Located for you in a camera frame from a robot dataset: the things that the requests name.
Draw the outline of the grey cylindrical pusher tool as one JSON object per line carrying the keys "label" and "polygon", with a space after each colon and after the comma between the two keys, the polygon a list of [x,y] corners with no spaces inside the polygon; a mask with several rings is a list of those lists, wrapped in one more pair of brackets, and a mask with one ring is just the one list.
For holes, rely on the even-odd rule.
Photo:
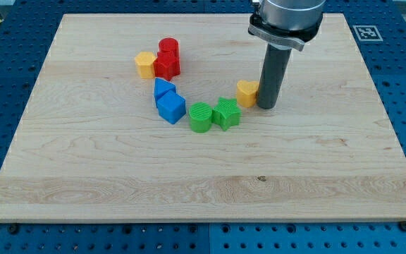
{"label": "grey cylindrical pusher tool", "polygon": [[291,49],[267,46],[257,94],[258,107],[273,109],[276,106],[290,53]]}

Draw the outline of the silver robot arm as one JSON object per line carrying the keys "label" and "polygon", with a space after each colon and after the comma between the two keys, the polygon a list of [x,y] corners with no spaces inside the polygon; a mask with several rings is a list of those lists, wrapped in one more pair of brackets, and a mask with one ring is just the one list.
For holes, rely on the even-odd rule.
{"label": "silver robot arm", "polygon": [[253,1],[248,33],[267,43],[257,106],[276,106],[292,50],[302,51],[318,33],[325,0]]}

